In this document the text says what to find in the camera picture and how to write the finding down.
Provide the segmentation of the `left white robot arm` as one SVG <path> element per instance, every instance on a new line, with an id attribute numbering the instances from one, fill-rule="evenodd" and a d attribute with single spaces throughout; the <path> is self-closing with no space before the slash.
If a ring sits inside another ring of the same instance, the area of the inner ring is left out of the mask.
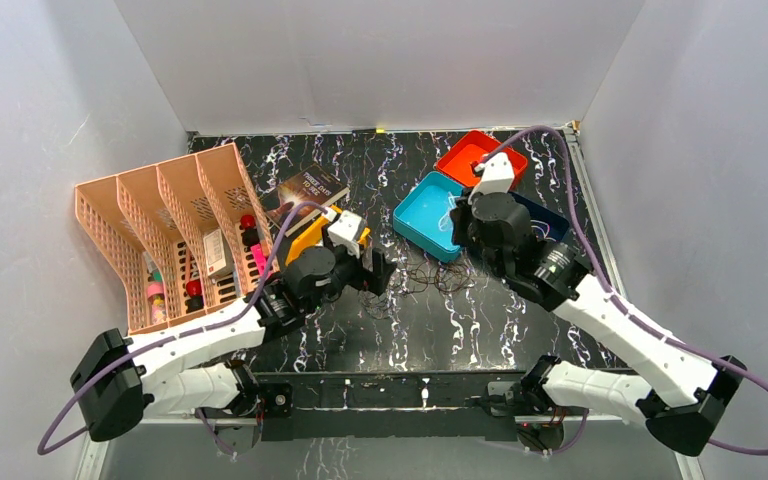
<path id="1" fill-rule="evenodd" d="M 213 313 L 148 334 L 99 334 L 70 377 L 90 438 L 112 440 L 145 418 L 202 408 L 250 414 L 257 387 L 214 360 L 294 332 L 347 287 L 383 294 L 395 268 L 379 248 L 354 256 L 344 246 L 309 247 L 248 297 Z"/>

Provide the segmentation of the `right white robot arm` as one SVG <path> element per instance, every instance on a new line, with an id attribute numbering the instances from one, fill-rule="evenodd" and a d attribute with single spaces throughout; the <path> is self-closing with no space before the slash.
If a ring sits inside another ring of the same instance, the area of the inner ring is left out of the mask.
<path id="1" fill-rule="evenodd" d="M 528 208 L 513 194 L 466 189 L 450 218 L 454 244 L 478 254 L 525 300 L 588 332 L 633 371 L 590 370 L 544 355 L 516 390 L 531 411 L 593 409 L 645 427 L 682 455 L 701 454 L 741 383 L 736 374 L 635 325 L 603 290 L 589 259 L 567 243 L 537 237 Z"/>

